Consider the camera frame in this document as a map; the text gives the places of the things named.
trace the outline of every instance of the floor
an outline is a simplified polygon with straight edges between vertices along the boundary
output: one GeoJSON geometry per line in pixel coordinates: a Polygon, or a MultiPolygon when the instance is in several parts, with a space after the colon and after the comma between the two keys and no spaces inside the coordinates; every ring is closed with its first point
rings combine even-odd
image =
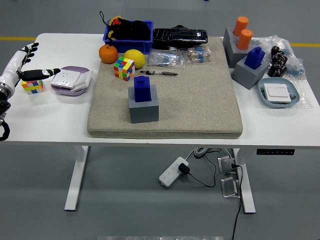
{"type": "MultiPolygon", "coordinates": [[[[102,34],[106,18],[153,20],[155,28],[184,25],[223,36],[238,16],[247,16],[254,37],[277,35],[303,59],[306,76],[320,100],[318,77],[320,2],[216,0],[0,1],[0,69],[41,33],[102,34]],[[22,39],[8,40],[8,37],[22,39]]],[[[182,176],[170,188],[158,177],[188,147],[91,147],[77,210],[64,211],[74,161],[63,146],[0,144],[0,239],[97,240],[99,236],[222,236],[232,238],[238,199],[182,176]]],[[[215,164],[223,152],[209,153],[215,164]]],[[[235,238],[320,239],[320,150],[294,156],[257,156],[247,169],[256,214],[240,211],[235,238]]],[[[215,167],[189,159],[192,174],[208,185],[215,167]]]]}

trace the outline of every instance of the robotic hand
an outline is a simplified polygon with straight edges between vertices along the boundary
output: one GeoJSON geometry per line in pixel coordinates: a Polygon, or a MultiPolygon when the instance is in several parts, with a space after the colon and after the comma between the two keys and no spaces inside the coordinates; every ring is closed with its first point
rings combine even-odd
{"type": "Polygon", "coordinates": [[[47,69],[47,70],[29,70],[21,71],[22,66],[31,61],[38,48],[39,43],[35,42],[24,46],[22,49],[18,50],[8,65],[4,69],[2,75],[0,76],[0,126],[4,128],[4,134],[0,137],[0,141],[6,140],[9,137],[10,129],[8,124],[5,122],[5,116],[7,110],[10,108],[10,103],[8,99],[15,93],[15,87],[17,86],[20,79],[23,81],[34,81],[47,79],[61,70],[58,68],[47,69]]]}

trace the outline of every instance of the blue plastic basket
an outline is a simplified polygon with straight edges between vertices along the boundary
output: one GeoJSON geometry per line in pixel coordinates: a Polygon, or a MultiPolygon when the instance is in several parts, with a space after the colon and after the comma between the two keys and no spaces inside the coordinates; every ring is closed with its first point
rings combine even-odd
{"type": "MultiPolygon", "coordinates": [[[[150,49],[152,48],[153,42],[153,31],[154,31],[154,22],[153,21],[143,21],[147,24],[150,29],[150,40],[112,40],[112,45],[116,48],[118,53],[125,53],[130,49],[136,49],[142,52],[143,54],[149,54],[150,49]]],[[[109,44],[109,39],[107,39],[108,26],[105,27],[105,32],[103,35],[103,41],[105,44],[109,44]]]]}

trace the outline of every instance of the power strip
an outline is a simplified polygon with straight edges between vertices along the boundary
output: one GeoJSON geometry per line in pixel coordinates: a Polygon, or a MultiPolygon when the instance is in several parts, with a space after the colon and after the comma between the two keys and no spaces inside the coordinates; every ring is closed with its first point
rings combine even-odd
{"type": "Polygon", "coordinates": [[[186,166],[189,165],[189,163],[182,157],[178,157],[174,163],[172,163],[171,166],[169,166],[167,170],[162,173],[162,175],[159,177],[161,185],[167,188],[170,187],[170,185],[180,176],[181,171],[178,169],[178,167],[182,163],[184,163],[186,166]]]}

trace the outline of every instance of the gray block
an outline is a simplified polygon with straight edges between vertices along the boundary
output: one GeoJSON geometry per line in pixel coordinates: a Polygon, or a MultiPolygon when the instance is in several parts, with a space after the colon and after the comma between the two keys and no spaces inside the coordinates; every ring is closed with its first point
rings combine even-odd
{"type": "Polygon", "coordinates": [[[250,44],[247,50],[241,50],[237,48],[238,40],[239,38],[231,38],[229,41],[227,41],[226,44],[225,56],[230,69],[234,69],[237,62],[246,57],[248,53],[254,48],[254,46],[250,44]]]}
{"type": "Polygon", "coordinates": [[[135,88],[128,87],[129,111],[132,124],[159,121],[159,101],[156,85],[150,85],[151,101],[136,102],[135,88]]]}
{"type": "Polygon", "coordinates": [[[222,40],[222,44],[223,44],[224,50],[226,50],[228,41],[230,39],[236,40],[237,42],[239,40],[239,37],[234,35],[234,28],[233,27],[227,27],[225,29],[223,40],[222,40]]]}
{"type": "Polygon", "coordinates": [[[244,86],[246,89],[252,89],[264,76],[268,64],[266,62],[261,62],[261,65],[256,69],[245,65],[247,57],[244,57],[239,62],[236,63],[231,78],[244,86]]]}

